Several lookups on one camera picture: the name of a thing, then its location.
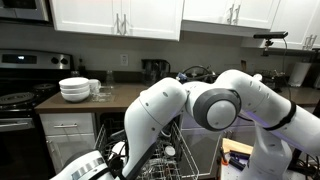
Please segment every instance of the brown countertop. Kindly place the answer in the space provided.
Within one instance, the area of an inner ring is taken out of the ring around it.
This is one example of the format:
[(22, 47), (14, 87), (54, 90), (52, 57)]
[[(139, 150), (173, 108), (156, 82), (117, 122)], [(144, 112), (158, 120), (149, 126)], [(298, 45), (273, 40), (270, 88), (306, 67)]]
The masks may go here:
[(39, 104), (35, 110), (41, 113), (86, 113), (86, 112), (125, 112), (129, 105), (148, 87), (142, 84), (116, 84), (112, 102), (70, 103), (57, 93)]
[[(112, 102), (81, 103), (66, 102), (61, 93), (57, 93), (35, 110), (37, 113), (85, 113), (85, 112), (125, 112), (129, 105), (139, 96), (140, 92), (148, 87), (142, 84), (117, 84)], [(312, 88), (290, 88), (291, 99), (301, 107), (315, 106), (320, 99), (320, 90)], [(289, 91), (282, 88), (281, 96), (289, 99)]]

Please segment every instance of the backsplash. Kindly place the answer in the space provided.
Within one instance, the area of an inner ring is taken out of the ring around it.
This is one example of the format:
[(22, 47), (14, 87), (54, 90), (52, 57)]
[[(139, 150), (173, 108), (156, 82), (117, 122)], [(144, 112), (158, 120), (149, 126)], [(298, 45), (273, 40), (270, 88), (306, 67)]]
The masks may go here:
[[(0, 48), (36, 49), (69, 53), (75, 64), (81, 57), (88, 70), (141, 70), (141, 59), (165, 59), (172, 72), (193, 65), (211, 66), (217, 73), (240, 69), (240, 61), (247, 61), (247, 70), (276, 69), (282, 71), (282, 57), (262, 57), (262, 49), (241, 48), (241, 37), (181, 32), (179, 42), (120, 38), (57, 32), (53, 27), (0, 23)], [(120, 54), (129, 56), (129, 65), (120, 66)], [(301, 61), (286, 57), (285, 68)]]

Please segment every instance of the stack of bowls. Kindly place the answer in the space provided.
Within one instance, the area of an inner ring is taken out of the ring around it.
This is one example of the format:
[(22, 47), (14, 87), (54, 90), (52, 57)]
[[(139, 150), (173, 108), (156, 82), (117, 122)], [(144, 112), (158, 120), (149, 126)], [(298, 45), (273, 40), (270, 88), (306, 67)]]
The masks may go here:
[(81, 102), (90, 94), (89, 80), (83, 77), (63, 79), (59, 82), (62, 97), (70, 102)]

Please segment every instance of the upper cabinet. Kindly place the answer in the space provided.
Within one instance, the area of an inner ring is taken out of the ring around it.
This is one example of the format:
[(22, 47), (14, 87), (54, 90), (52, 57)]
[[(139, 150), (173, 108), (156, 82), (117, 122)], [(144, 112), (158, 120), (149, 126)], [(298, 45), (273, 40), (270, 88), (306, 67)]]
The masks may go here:
[(270, 29), (280, 0), (185, 0), (183, 20)]
[(50, 0), (56, 30), (179, 40), (183, 0)]
[[(311, 50), (320, 47), (319, 0), (281, 0), (271, 32), (287, 31), (288, 49)], [(272, 39), (271, 48), (285, 48), (283, 39)], [(245, 47), (264, 47), (264, 40), (245, 38)]]

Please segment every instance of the dishwasher rack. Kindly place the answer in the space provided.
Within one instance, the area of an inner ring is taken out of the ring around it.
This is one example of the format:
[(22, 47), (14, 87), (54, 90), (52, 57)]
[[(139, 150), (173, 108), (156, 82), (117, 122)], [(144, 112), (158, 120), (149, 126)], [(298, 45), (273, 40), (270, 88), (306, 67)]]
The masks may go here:
[[(95, 149), (99, 150), (108, 163), (110, 156), (114, 154), (112, 148), (118, 142), (108, 142), (108, 137), (104, 125), (101, 126)], [(198, 179), (198, 167), (181, 135), (176, 123), (171, 124), (171, 136), (159, 136), (157, 146), (153, 156), (146, 162), (140, 170), (137, 180), (164, 179), (164, 180), (180, 180), (180, 179)], [(175, 154), (170, 156), (165, 153), (166, 147), (172, 147)]]

